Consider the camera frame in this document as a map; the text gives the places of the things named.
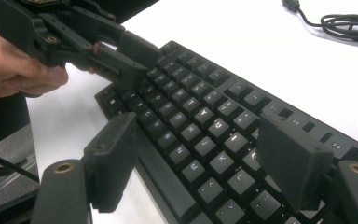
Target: human hand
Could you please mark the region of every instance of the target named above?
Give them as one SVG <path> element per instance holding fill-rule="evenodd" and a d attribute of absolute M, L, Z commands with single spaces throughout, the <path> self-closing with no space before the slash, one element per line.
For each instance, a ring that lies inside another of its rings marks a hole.
<path fill-rule="evenodd" d="M 0 97 L 23 91 L 43 94 L 68 81 L 61 67 L 46 67 L 0 37 Z"/>

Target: white table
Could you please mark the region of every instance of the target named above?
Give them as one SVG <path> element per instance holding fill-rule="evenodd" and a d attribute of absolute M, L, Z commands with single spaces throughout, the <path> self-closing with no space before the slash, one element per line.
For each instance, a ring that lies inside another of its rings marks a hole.
<path fill-rule="evenodd" d="M 302 0 L 310 21 L 357 13 L 358 0 Z M 123 24 L 158 47 L 174 40 L 358 140 L 358 43 L 307 26 L 281 1 L 160 0 Z M 107 123 L 94 94 L 109 84 L 67 65 L 67 85 L 28 99 L 39 174 L 80 159 Z M 134 171 L 113 214 L 94 223 L 164 223 Z"/>

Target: gray floor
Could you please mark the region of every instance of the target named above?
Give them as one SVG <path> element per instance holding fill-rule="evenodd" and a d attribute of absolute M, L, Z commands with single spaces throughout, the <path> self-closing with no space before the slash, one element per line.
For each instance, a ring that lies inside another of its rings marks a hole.
<path fill-rule="evenodd" d="M 12 163 L 22 161 L 33 154 L 34 141 L 30 125 L 0 142 L 0 157 Z M 37 175 L 37 165 L 34 165 L 29 171 Z M 0 205 L 38 188 L 38 183 L 21 175 L 0 190 Z"/>

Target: black keyboard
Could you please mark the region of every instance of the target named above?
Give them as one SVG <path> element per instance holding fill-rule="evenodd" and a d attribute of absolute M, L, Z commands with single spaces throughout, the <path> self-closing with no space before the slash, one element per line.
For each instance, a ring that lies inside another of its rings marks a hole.
<path fill-rule="evenodd" d="M 138 91 L 95 95 L 108 119 L 134 111 L 138 172 L 169 223 L 318 223 L 294 213 L 255 160 L 262 113 L 358 161 L 358 142 L 173 41 Z"/>

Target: robotic arm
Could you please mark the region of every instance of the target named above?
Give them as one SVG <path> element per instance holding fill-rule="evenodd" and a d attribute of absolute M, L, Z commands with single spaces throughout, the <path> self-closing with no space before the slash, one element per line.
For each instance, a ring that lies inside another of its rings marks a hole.
<path fill-rule="evenodd" d="M 124 90 L 137 89 L 160 57 L 90 0 L 0 0 L 0 36 L 47 66 L 72 63 Z"/>

